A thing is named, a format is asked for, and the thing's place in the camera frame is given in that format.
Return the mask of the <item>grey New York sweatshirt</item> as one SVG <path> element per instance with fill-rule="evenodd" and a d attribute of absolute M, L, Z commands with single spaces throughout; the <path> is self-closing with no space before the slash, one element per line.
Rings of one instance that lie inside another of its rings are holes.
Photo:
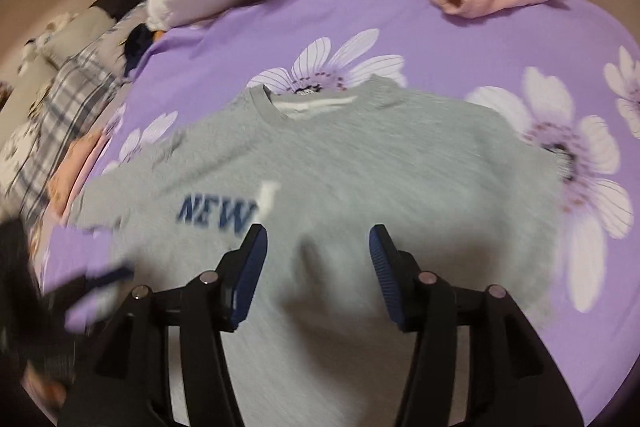
<path fill-rule="evenodd" d="M 388 426 L 413 341 L 386 312 L 371 228 L 450 284 L 499 284 L 530 308 L 555 270 L 561 193 L 554 156 L 498 113 L 374 77 L 344 92 L 248 88 L 89 181 L 68 222 L 110 231 L 112 257 L 158 290 L 260 223 L 255 298 L 224 338 L 244 421 Z"/>

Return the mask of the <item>orange pink folded clothes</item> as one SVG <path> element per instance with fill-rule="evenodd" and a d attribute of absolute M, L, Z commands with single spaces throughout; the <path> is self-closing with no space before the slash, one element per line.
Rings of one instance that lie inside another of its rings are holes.
<path fill-rule="evenodd" d="M 107 142 L 103 129 L 91 131 L 70 144 L 70 148 L 47 185 L 50 207 L 65 222 L 70 206 L 84 186 L 93 165 Z"/>

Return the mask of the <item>plaid folded cloth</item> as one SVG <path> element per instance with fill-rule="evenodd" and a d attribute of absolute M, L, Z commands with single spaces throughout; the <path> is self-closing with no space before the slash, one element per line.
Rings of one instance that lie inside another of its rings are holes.
<path fill-rule="evenodd" d="M 117 91 L 121 75 L 102 65 L 96 54 L 69 58 L 40 100 L 27 109 L 1 147 L 1 218 L 19 217 L 35 228 L 49 205 L 47 184 L 70 144 L 89 132 Z"/>

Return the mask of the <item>grey pillow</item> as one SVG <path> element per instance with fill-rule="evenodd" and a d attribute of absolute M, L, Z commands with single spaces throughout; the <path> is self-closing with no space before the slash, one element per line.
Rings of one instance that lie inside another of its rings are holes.
<path fill-rule="evenodd" d="M 57 31 L 41 48 L 40 54 L 57 69 L 115 25 L 114 18 L 98 6 L 81 12 Z"/>

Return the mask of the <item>dark navy garment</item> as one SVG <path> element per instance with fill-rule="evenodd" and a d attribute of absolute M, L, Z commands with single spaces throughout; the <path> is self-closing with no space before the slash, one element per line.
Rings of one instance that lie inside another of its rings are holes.
<path fill-rule="evenodd" d="M 124 73 L 126 77 L 138 67 L 142 56 L 161 35 L 163 35 L 161 31 L 152 31 L 145 24 L 137 25 L 130 32 L 122 48 L 125 57 Z"/>

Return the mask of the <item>purple floral bed cover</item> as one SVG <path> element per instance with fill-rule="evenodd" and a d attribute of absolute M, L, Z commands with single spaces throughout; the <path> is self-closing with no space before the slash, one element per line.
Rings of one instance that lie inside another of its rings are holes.
<path fill-rule="evenodd" d="M 562 193 L 553 277 L 536 306 L 509 293 L 592 421 L 639 354 L 639 48 L 597 5 L 458 20 L 428 0 L 273 0 L 175 28 L 139 63 L 87 183 L 248 88 L 344 92 L 374 77 L 489 108 L 554 156 Z M 44 286 L 126 262 L 137 274 L 111 243 L 105 229 L 54 229 Z"/>

